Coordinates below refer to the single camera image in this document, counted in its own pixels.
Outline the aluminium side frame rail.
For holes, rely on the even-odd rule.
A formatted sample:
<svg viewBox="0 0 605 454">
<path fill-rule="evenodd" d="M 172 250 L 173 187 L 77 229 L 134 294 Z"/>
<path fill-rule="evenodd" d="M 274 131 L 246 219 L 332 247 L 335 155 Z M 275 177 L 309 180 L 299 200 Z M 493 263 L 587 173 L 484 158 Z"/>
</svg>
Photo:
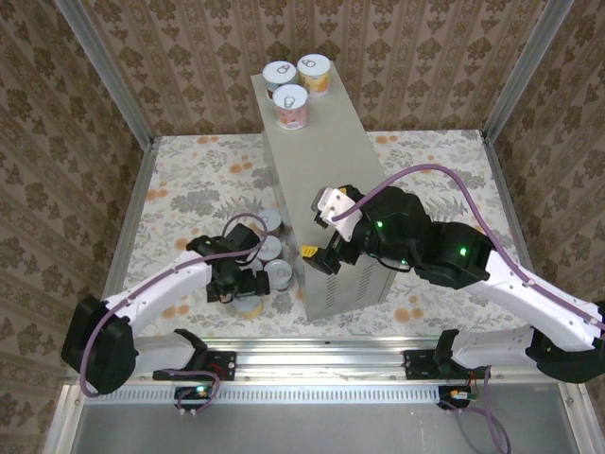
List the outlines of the aluminium side frame rail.
<svg viewBox="0 0 605 454">
<path fill-rule="evenodd" d="M 534 271 L 525 238 L 521 229 L 519 219 L 517 217 L 515 208 L 512 203 L 509 188 L 502 171 L 502 167 L 498 161 L 497 153 L 495 151 L 493 142 L 483 133 L 481 133 L 484 149 L 486 151 L 487 159 L 490 163 L 490 167 L 493 173 L 495 185 L 497 187 L 500 200 L 503 205 L 503 209 L 510 227 L 510 235 L 515 246 L 515 250 L 519 257 L 520 263 L 529 271 Z"/>
<path fill-rule="evenodd" d="M 144 153 L 103 288 L 102 298 L 119 293 L 123 289 L 161 142 L 161 138 L 153 139 Z"/>
</svg>

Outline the floral patterned table cover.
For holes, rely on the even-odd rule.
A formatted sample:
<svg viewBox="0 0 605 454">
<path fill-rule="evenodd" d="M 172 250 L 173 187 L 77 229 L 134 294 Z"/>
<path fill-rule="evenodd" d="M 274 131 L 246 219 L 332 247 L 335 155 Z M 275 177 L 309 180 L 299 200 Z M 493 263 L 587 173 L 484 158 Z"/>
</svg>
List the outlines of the floral patterned table cover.
<svg viewBox="0 0 605 454">
<path fill-rule="evenodd" d="M 465 182 L 485 222 L 511 256 L 520 238 L 510 230 L 504 190 L 478 131 L 374 131 L 369 136 L 387 174 L 435 163 Z M 263 140 L 258 134 L 166 137 L 143 200 L 124 284 L 131 287 L 175 259 L 194 237 L 214 236 L 238 213 L 275 206 Z M 487 332 L 521 321 L 461 290 L 432 286 L 413 273 L 396 276 L 384 303 L 324 318 L 306 318 L 297 285 L 274 292 L 253 315 L 210 304 L 203 289 L 179 297 L 147 327 L 159 336 L 177 328 L 210 338 L 336 338 L 436 336 L 445 329 Z"/>
</svg>

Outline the aluminium corner post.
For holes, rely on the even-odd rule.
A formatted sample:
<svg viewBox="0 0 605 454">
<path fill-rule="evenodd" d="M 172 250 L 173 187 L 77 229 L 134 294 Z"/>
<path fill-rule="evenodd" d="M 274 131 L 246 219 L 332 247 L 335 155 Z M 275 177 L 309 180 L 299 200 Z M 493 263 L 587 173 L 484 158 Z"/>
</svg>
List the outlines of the aluminium corner post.
<svg viewBox="0 0 605 454">
<path fill-rule="evenodd" d="M 80 0 L 55 0 L 55 2 L 131 133 L 141 149 L 148 152 L 153 144 L 154 133 L 144 119 L 127 83 L 120 75 L 117 58 L 110 55 Z"/>
<path fill-rule="evenodd" d="M 486 142 L 493 143 L 504 129 L 574 3 L 575 0 L 547 1 L 485 122 L 482 135 Z"/>
</svg>

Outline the long aluminium mounting rail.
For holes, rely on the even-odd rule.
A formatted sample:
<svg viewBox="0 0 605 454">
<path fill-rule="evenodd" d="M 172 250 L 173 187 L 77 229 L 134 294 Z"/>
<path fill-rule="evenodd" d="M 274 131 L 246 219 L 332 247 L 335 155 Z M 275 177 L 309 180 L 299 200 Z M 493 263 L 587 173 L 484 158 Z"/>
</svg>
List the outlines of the long aluminium mounting rail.
<svg viewBox="0 0 605 454">
<path fill-rule="evenodd" d="M 431 349 L 437 338 L 209 338 L 212 350 L 237 353 L 237 382 L 353 384 L 402 382 L 404 352 Z"/>
</svg>

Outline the teal label food can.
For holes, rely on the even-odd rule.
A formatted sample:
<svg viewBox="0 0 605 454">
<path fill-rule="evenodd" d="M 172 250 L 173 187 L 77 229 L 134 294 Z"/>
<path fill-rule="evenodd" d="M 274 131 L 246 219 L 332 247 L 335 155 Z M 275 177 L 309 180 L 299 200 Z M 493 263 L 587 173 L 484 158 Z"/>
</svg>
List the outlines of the teal label food can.
<svg viewBox="0 0 605 454">
<path fill-rule="evenodd" d="M 298 83 L 298 72 L 294 64 L 289 61 L 272 61 L 262 71 L 269 99 L 273 98 L 274 92 L 281 86 Z"/>
</svg>

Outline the small controller board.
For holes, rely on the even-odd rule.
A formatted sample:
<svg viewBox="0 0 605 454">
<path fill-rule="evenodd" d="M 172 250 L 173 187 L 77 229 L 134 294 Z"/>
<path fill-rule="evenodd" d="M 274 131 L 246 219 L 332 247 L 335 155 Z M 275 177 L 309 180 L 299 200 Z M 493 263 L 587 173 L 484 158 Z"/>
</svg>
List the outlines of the small controller board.
<svg viewBox="0 0 605 454">
<path fill-rule="evenodd" d="M 476 395 L 466 388 L 456 386 L 439 386 L 438 387 L 438 407 L 442 410 L 462 410 L 476 401 Z"/>
<path fill-rule="evenodd" d="M 180 413 L 196 413 L 211 400 L 213 391 L 210 384 L 179 386 L 174 390 L 174 405 Z"/>
</svg>

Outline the aluminium lower frame rail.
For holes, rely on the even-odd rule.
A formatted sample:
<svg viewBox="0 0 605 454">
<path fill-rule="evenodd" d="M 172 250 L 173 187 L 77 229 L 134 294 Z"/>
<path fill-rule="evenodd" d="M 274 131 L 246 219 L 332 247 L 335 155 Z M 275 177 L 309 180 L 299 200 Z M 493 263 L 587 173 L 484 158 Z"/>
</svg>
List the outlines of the aluminium lower frame rail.
<svg viewBox="0 0 605 454">
<path fill-rule="evenodd" d="M 579 454 L 605 454 L 600 426 L 586 387 L 560 383 L 559 388 Z"/>
<path fill-rule="evenodd" d="M 83 401 L 63 393 L 56 408 L 43 448 L 43 454 L 71 454 L 76 439 Z"/>
</svg>

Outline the grey metal box counter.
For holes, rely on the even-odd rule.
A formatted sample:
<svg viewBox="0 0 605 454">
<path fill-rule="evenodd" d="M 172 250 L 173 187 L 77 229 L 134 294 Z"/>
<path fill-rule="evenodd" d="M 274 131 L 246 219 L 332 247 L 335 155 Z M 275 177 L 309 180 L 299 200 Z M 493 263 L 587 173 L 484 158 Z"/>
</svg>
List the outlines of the grey metal box counter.
<svg viewBox="0 0 605 454">
<path fill-rule="evenodd" d="M 312 203 L 324 187 L 351 184 L 362 193 L 387 176 L 336 69 L 327 95 L 308 101 L 303 128 L 278 126 L 276 109 L 261 75 L 251 78 L 263 120 L 262 138 L 269 178 L 284 224 L 287 257 L 302 293 L 304 312 L 313 322 L 385 302 L 394 271 L 362 255 L 328 276 L 303 262 L 305 245 L 325 247 L 334 231 L 315 224 Z"/>
</svg>

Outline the yellow pineapple food can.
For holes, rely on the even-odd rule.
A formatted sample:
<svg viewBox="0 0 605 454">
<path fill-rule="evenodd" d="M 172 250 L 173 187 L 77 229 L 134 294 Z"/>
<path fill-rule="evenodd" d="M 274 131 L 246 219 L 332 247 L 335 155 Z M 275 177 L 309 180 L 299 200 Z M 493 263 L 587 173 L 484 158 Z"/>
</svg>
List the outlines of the yellow pineapple food can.
<svg viewBox="0 0 605 454">
<path fill-rule="evenodd" d="M 252 319 L 257 317 L 264 308 L 263 299 L 258 296 L 236 298 L 232 302 L 235 312 L 242 318 Z"/>
<path fill-rule="evenodd" d="M 299 82 L 310 97 L 321 97 L 328 93 L 331 67 L 331 61 L 321 54 L 308 54 L 299 59 Z"/>
</svg>

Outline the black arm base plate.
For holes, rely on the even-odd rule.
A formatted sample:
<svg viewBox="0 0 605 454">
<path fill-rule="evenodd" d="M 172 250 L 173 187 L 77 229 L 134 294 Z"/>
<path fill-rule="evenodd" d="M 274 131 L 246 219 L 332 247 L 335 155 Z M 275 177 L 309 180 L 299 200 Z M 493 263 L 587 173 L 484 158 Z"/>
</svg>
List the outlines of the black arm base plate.
<svg viewBox="0 0 605 454">
<path fill-rule="evenodd" d="M 408 380 L 483 378 L 486 367 L 466 368 L 436 350 L 405 350 L 403 367 Z"/>
<path fill-rule="evenodd" d="M 195 354 L 189 363 L 180 370 L 155 371 L 152 378 L 157 381 L 184 381 L 184 380 L 214 380 L 234 381 L 237 365 L 237 354 L 234 351 L 207 351 L 204 354 Z"/>
</svg>

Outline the pink label food can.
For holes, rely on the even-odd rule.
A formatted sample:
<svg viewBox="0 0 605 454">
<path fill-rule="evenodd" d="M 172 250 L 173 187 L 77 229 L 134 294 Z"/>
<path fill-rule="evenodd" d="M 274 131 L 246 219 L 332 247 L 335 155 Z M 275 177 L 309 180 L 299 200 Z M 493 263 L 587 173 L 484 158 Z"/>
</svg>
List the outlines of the pink label food can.
<svg viewBox="0 0 605 454">
<path fill-rule="evenodd" d="M 281 233 L 283 220 L 278 211 L 274 209 L 265 209 L 259 212 L 258 216 L 265 223 L 270 235 L 278 236 Z"/>
<path fill-rule="evenodd" d="M 263 263 L 278 259 L 282 254 L 282 243 L 277 236 L 267 236 L 256 257 Z"/>
<path fill-rule="evenodd" d="M 277 125 L 289 131 L 303 128 L 308 116 L 308 93 L 300 85 L 285 84 L 272 96 Z"/>
<path fill-rule="evenodd" d="M 274 259 L 264 266 L 264 271 L 268 274 L 269 285 L 277 291 L 286 291 L 289 289 L 293 271 L 291 266 L 283 259 Z"/>
</svg>

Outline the grey metal lower panel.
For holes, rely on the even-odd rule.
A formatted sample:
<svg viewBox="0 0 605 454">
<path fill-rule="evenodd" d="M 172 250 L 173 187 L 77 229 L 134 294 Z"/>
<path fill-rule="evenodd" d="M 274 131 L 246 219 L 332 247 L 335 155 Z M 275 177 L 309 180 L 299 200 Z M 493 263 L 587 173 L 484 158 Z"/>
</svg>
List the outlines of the grey metal lower panel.
<svg viewBox="0 0 605 454">
<path fill-rule="evenodd" d="M 85 408 L 70 454 L 496 454 L 484 417 L 435 406 Z"/>
</svg>

